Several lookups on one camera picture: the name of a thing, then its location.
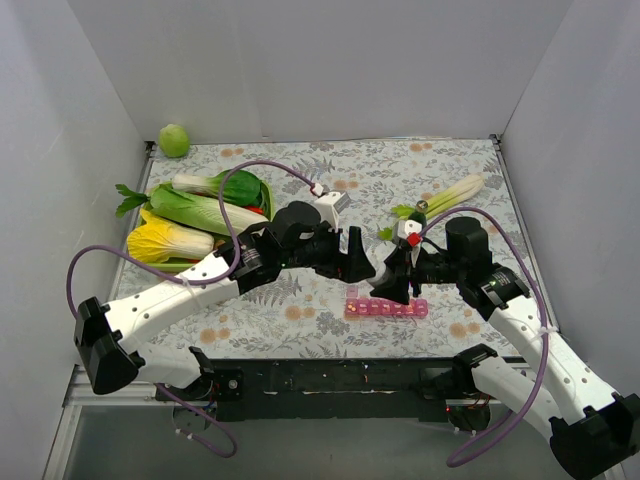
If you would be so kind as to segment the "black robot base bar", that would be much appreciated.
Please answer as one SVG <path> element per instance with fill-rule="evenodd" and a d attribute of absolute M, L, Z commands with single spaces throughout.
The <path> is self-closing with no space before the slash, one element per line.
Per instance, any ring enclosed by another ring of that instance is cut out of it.
<path fill-rule="evenodd" d="M 462 386 L 452 360 L 214 360 L 208 375 L 176 396 L 208 406 L 222 422 L 276 419 L 416 419 L 482 430 L 492 400 Z"/>

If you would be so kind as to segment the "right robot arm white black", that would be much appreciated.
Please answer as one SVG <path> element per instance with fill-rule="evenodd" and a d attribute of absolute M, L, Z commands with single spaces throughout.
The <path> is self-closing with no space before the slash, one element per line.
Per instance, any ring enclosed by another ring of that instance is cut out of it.
<path fill-rule="evenodd" d="M 453 284 L 463 300 L 516 348 L 534 375 L 509 366 L 486 345 L 454 359 L 452 383 L 464 397 L 485 393 L 515 412 L 549 443 L 574 479 L 592 479 L 639 451 L 639 397 L 602 380 L 550 325 L 538 292 L 492 259 L 488 234 L 472 217 L 445 225 L 446 247 L 426 252 L 426 229 L 408 219 L 372 296 L 407 304 L 426 284 Z"/>

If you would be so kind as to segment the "white pill bottle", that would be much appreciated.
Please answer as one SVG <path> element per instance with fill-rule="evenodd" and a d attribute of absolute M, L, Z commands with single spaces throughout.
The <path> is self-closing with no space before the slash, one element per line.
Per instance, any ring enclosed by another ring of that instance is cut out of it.
<path fill-rule="evenodd" d="M 388 283 L 393 284 L 395 279 L 395 272 L 387 265 L 382 264 L 377 268 L 375 276 L 369 279 L 368 282 L 373 287 L 379 287 Z"/>

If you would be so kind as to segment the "pink weekly pill organizer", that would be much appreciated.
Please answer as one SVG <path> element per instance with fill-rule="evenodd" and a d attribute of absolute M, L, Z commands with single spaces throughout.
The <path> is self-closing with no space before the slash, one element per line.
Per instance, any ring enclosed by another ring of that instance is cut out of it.
<path fill-rule="evenodd" d="M 344 314 L 346 317 L 425 318 L 428 315 L 428 303 L 422 298 L 412 298 L 408 305 L 404 305 L 377 297 L 360 296 L 358 286 L 349 285 Z"/>

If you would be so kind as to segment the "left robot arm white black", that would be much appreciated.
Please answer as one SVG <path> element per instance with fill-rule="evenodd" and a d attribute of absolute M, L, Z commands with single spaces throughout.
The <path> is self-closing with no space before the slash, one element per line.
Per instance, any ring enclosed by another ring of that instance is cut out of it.
<path fill-rule="evenodd" d="M 275 281 L 284 269 L 310 268 L 347 284 L 372 278 L 375 269 L 360 228 L 349 229 L 345 252 L 340 244 L 339 228 L 315 206 L 294 201 L 179 275 L 123 299 L 83 301 L 74 342 L 93 392 L 111 394 L 143 381 L 180 389 L 193 400 L 205 398 L 213 366 L 203 351 L 161 347 L 152 338 L 210 305 Z"/>

